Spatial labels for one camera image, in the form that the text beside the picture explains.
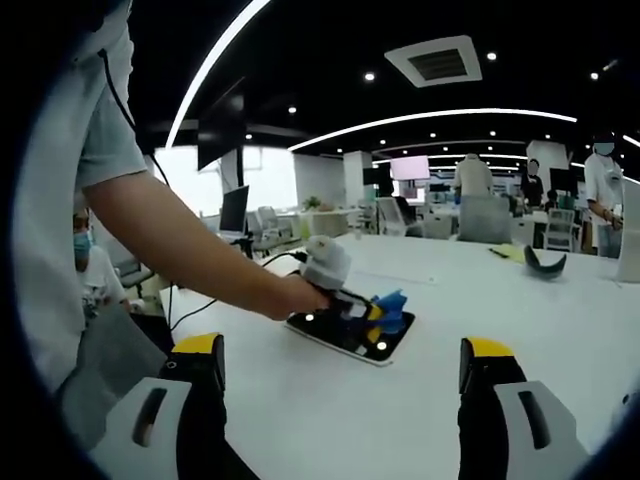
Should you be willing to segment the person's left hand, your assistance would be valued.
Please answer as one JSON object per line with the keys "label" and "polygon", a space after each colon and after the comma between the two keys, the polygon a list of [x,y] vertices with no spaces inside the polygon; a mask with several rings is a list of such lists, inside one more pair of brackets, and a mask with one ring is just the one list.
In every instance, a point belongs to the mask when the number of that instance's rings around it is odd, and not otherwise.
{"label": "person's left hand", "polygon": [[292,274],[273,281],[265,313],[273,320],[286,320],[292,314],[312,313],[328,306],[326,295],[301,276]]}

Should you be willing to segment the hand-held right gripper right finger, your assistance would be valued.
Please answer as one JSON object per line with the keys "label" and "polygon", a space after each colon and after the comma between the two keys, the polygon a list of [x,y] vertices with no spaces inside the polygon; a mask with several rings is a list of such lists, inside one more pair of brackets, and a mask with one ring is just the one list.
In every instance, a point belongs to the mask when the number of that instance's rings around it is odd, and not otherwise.
{"label": "hand-held right gripper right finger", "polygon": [[461,340],[459,395],[460,479],[571,479],[589,459],[573,414],[498,341]]}

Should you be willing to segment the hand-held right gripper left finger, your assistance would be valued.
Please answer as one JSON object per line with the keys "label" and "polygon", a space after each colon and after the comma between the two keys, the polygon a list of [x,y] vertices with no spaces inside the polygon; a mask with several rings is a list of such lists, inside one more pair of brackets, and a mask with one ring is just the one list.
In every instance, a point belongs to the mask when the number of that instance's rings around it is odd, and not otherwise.
{"label": "hand-held right gripper left finger", "polygon": [[109,412],[90,457],[110,479],[255,479],[226,440],[224,337],[178,342]]}

